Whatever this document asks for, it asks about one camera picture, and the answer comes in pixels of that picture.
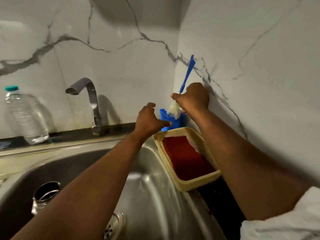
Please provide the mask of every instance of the chrome faucet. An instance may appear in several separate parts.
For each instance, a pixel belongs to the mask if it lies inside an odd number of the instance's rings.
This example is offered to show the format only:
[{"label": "chrome faucet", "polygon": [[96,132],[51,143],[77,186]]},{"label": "chrome faucet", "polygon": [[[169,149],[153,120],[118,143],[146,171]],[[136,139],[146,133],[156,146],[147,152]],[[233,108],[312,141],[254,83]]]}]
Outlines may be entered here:
[{"label": "chrome faucet", "polygon": [[70,87],[68,87],[66,89],[66,93],[71,95],[78,95],[85,87],[88,90],[89,101],[92,108],[92,116],[94,121],[92,131],[94,135],[100,135],[102,119],[99,111],[97,92],[93,82],[89,78],[83,77],[80,80],[76,81],[74,84],[72,84]]}]

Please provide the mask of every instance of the white sleeve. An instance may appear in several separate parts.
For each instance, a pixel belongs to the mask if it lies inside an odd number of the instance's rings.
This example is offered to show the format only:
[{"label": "white sleeve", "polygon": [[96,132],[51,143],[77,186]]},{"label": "white sleeve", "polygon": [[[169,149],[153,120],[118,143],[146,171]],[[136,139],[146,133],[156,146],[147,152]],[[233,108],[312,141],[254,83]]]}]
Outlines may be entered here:
[{"label": "white sleeve", "polygon": [[242,222],[240,234],[241,240],[320,239],[320,189],[311,187],[286,214]]}]

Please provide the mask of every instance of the teal bottle cap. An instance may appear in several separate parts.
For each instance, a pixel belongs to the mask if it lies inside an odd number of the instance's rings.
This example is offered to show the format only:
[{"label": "teal bottle cap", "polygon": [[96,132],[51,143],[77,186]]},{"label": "teal bottle cap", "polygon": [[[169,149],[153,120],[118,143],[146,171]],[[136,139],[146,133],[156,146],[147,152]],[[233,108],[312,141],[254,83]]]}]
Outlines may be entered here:
[{"label": "teal bottle cap", "polygon": [[4,87],[4,89],[6,91],[17,91],[19,89],[18,86],[7,86],[7,87]]}]

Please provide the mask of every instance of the stainless steel sink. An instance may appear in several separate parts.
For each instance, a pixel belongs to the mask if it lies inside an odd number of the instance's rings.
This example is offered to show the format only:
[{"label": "stainless steel sink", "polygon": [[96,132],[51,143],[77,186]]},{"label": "stainless steel sink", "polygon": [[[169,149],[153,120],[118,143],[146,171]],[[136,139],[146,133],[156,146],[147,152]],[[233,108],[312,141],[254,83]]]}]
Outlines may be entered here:
[{"label": "stainless steel sink", "polygon": [[[39,152],[44,157],[53,156],[11,177],[0,188],[0,238],[10,239],[32,219],[32,197],[40,185],[57,181],[65,187],[117,142],[100,141]],[[224,239],[198,192],[177,191],[151,140],[134,161],[115,211],[125,219],[121,239]]]}]

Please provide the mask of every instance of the plastic basket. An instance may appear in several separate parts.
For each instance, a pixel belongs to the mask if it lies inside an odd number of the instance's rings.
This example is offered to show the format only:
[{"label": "plastic basket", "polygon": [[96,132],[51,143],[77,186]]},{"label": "plastic basket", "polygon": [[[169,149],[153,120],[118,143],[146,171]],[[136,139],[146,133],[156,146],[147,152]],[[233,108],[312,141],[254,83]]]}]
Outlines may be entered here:
[{"label": "plastic basket", "polygon": [[[203,175],[201,177],[188,180],[188,181],[184,181],[178,178],[172,166],[170,157],[166,153],[165,147],[163,146],[163,142],[162,142],[164,137],[174,137],[174,136],[186,136],[190,145],[193,146],[193,148],[198,153],[200,153],[216,171]],[[214,160],[214,157],[212,156],[202,136],[198,132],[196,132],[194,129],[190,127],[183,127],[178,129],[171,129],[168,131],[162,131],[155,134],[153,136],[153,139],[158,147],[158,151],[162,157],[162,160],[168,172],[170,173],[175,185],[180,191],[185,192],[185,191],[192,190],[194,188],[197,188],[207,183],[210,183],[212,181],[215,181],[218,179],[218,177],[220,177],[221,172],[219,170],[219,167],[216,161]]]}]

